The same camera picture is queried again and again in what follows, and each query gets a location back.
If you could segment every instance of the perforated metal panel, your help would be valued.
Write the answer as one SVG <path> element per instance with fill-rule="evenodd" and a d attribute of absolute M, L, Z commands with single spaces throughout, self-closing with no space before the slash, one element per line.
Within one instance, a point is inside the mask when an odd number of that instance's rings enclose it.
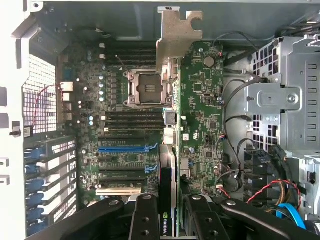
<path fill-rule="evenodd" d="M 34 134 L 56 131 L 57 90 L 51 86 L 56 84 L 56 67 L 30 54 L 29 69 L 29 79 L 22 87 L 24 125 L 34 125 Z M 39 94 L 47 86 L 51 87 Z"/>

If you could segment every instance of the blue pcie slot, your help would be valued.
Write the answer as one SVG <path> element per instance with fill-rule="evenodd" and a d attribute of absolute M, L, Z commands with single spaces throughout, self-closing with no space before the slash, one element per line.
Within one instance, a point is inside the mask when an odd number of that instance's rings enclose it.
<path fill-rule="evenodd" d="M 98 148 L 99 153 L 148 153 L 150 150 L 155 149 L 158 146 L 156 143 L 154 146 L 100 146 Z"/>

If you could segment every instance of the cpu socket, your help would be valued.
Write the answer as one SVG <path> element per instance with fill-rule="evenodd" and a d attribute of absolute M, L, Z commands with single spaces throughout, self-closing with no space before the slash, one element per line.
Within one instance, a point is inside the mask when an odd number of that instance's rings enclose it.
<path fill-rule="evenodd" d="M 170 84 L 161 80 L 155 69 L 133 69 L 123 75 L 128 78 L 128 100 L 123 102 L 126 107 L 145 109 L 172 102 Z"/>

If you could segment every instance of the motherboard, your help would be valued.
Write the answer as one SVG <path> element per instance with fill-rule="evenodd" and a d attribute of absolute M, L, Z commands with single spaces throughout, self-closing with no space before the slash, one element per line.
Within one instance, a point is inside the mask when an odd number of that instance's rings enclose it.
<path fill-rule="evenodd" d="M 170 80 L 155 72 L 154 52 L 142 43 L 118 49 L 73 44 L 58 66 L 62 84 L 73 83 L 63 101 L 67 131 L 78 141 L 79 208 L 172 191 L 162 216 L 172 219 L 174 232 L 181 179 L 192 193 L 216 193 L 223 152 L 221 144 L 215 149 L 222 135 L 222 48 L 195 42 L 176 61 L 177 77 Z M 163 188 L 166 178 L 172 182 Z"/>

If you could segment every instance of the green circuit board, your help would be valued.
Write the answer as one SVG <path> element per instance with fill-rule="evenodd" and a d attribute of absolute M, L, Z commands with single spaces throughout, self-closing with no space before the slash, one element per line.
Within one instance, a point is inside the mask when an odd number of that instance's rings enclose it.
<path fill-rule="evenodd" d="M 65 50 L 60 61 L 62 82 L 73 81 L 73 98 L 66 104 L 68 110 L 72 111 L 67 127 L 78 137 L 80 208 L 103 198 L 96 195 L 97 188 L 101 186 L 110 189 L 141 188 L 142 193 L 157 193 L 157 189 L 152 189 L 155 183 L 150 183 L 150 179 L 158 174 L 155 168 L 159 161 L 157 149 L 147 153 L 98 153 L 98 147 L 154 146 L 163 141 L 163 130 L 147 127 L 143 130 L 106 131 L 108 119 L 126 120 L 126 114 L 132 118 L 141 111 L 132 110 L 123 104 L 128 100 L 128 78 L 124 76 L 126 70 L 120 63 L 119 66 L 106 66 L 103 59 L 99 58 L 100 53 L 99 47 L 74 44 Z M 142 112 L 157 112 L 162 118 L 162 109 L 147 109 Z M 124 202 L 128 200 L 126 195 L 115 197 Z"/>
<path fill-rule="evenodd" d="M 213 66 L 204 64 L 208 60 Z M 222 134 L 223 108 L 217 99 L 223 68 L 222 49 L 209 42 L 195 42 L 181 63 L 180 164 L 188 161 L 191 191 L 209 196 L 220 174 L 215 147 Z M 222 144 L 217 152 L 221 157 Z"/>

